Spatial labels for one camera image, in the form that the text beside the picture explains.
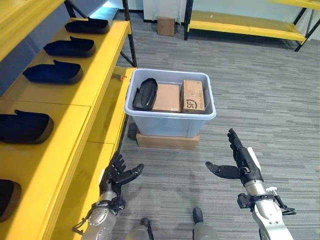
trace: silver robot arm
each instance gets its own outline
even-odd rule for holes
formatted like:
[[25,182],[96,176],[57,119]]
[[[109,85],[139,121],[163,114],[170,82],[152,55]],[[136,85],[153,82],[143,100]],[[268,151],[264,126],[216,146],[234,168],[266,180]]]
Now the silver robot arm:
[[[104,170],[99,183],[99,199],[91,205],[91,209],[82,221],[72,228],[72,231],[82,235],[81,240],[111,240],[112,231],[116,224],[116,216],[126,207],[121,197],[121,186],[136,179],[144,165],[124,171],[122,155],[116,152],[109,166]],[[85,232],[79,228],[88,220]]]
[[283,222],[283,215],[296,214],[294,208],[284,205],[276,187],[265,187],[261,166],[253,149],[243,147],[232,128],[228,137],[237,166],[218,166],[211,162],[206,162],[206,166],[220,178],[241,180],[247,194],[238,195],[238,205],[241,209],[250,208],[262,240],[293,240]]

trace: shelf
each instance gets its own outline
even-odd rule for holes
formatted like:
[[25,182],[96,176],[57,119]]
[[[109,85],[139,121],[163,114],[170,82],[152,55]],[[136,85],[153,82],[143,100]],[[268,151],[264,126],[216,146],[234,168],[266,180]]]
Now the shelf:
[[0,143],[0,177],[19,183],[22,189],[14,215],[0,222],[0,239],[38,240],[45,235],[45,226],[58,217],[76,169],[75,159],[81,154],[77,146],[90,107],[0,101],[0,114],[13,114],[15,109],[48,114],[54,129],[42,144]]
[[62,62],[77,63],[83,69],[82,79],[72,85],[34,83],[20,75],[4,94],[4,100],[67,105],[94,106],[101,93],[104,93],[111,74],[116,66],[120,51],[130,31],[129,21],[110,21],[107,34],[69,33],[63,28],[51,42],[76,38],[92,39],[96,52],[89,58],[53,57],[42,50],[28,67],[38,64],[53,64],[56,59]]
[[51,240],[80,240],[71,227],[86,216],[99,198],[102,170],[118,149],[125,119],[125,98],[135,68],[116,67],[114,72],[126,76],[123,82],[112,78],[66,194]]
[[114,73],[126,77],[123,82],[118,78],[110,80],[89,134],[88,142],[118,145],[125,118],[126,94],[134,70],[133,67],[116,67],[114,69]]
[[208,11],[192,11],[189,29],[306,40],[293,23]]
[[0,61],[64,0],[1,0]]
[[[78,63],[84,72],[78,83],[33,83],[20,75],[0,100],[0,113],[13,113],[14,109],[48,113],[55,122],[52,139],[43,144],[0,144],[0,154],[4,156],[0,159],[0,177],[16,180],[22,184],[22,190],[25,189],[15,215],[0,222],[0,239],[50,239],[129,32],[129,21],[113,21],[110,31],[104,35],[70,34],[76,38],[93,39],[95,54],[89,58],[51,57],[41,51],[29,66],[52,63],[53,59]],[[69,39],[70,35],[62,29],[52,41]],[[125,97],[129,81],[130,78],[114,84],[112,80],[111,93],[108,94],[113,94],[119,88],[119,93]],[[124,114],[119,106],[115,106],[119,115],[115,113],[115,118],[112,116],[110,120],[112,127],[109,132],[116,139],[112,150],[118,145],[124,122]]]
[[320,10],[319,0],[271,0],[275,4],[291,5],[307,9]]
[[51,240],[81,240],[71,228],[99,198],[99,179],[114,153],[110,143],[87,142],[66,194]]

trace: black shelf post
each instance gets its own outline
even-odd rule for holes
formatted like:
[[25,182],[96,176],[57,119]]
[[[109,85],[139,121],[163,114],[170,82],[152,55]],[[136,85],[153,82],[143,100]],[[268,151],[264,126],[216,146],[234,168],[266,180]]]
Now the black shelf post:
[[188,40],[188,27],[191,20],[191,13],[192,13],[192,7],[194,4],[194,0],[186,0],[186,6],[185,6],[185,14],[184,14],[184,40]]
[[130,14],[129,14],[129,7],[128,7],[128,0],[122,0],[123,10],[124,10],[124,19],[130,22],[130,34],[128,34],[129,44],[130,44],[130,51],[132,61],[129,61],[129,58],[121,52],[121,56],[123,56],[134,68],[137,67],[137,59],[136,59],[136,51],[134,45],[134,37],[132,35],[132,28],[131,28],[131,21],[130,21]]
[[[306,8],[303,7],[303,8],[301,9],[301,11],[299,12],[298,16],[295,18],[295,20],[294,20],[294,22],[293,22],[294,25],[296,25],[296,24],[299,22],[299,20],[301,19],[302,15],[305,13],[305,11],[306,11]],[[305,34],[305,40],[304,40],[302,43],[297,42],[297,43],[298,43],[298,47],[294,50],[295,52],[298,52],[298,51],[302,48],[302,46],[306,43],[306,41],[310,38],[310,36],[314,33],[314,31],[317,29],[317,27],[318,27],[319,25],[320,25],[320,18],[319,18],[319,20],[315,23],[315,25],[313,26],[313,28],[311,28],[311,30]]]

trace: plastic storage bin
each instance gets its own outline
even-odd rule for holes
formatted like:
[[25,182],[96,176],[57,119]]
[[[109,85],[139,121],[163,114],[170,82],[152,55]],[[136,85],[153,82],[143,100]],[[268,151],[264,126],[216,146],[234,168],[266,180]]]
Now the plastic storage bin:
[[[184,80],[201,81],[205,105],[204,114],[134,110],[132,103],[137,88],[140,88],[141,83],[148,78],[154,78],[159,84],[178,84],[180,89]],[[188,138],[193,138],[197,135],[205,122],[213,119],[217,115],[210,79],[207,74],[146,68],[139,68],[133,72],[125,100],[124,111],[133,117],[142,135]]]

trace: cardboard box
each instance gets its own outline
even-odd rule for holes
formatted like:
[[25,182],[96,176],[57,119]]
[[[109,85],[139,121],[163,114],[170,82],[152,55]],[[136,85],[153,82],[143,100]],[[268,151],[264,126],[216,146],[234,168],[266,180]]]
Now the cardboard box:
[[171,36],[175,35],[175,19],[167,17],[157,18],[157,30],[159,35]]
[[203,114],[205,112],[204,91],[201,81],[183,80],[181,96],[183,97],[183,113]]
[[180,137],[145,136],[139,131],[136,133],[136,140],[140,148],[193,150],[198,145],[199,139],[199,134],[195,137]]
[[180,113],[179,85],[159,83],[152,111]]

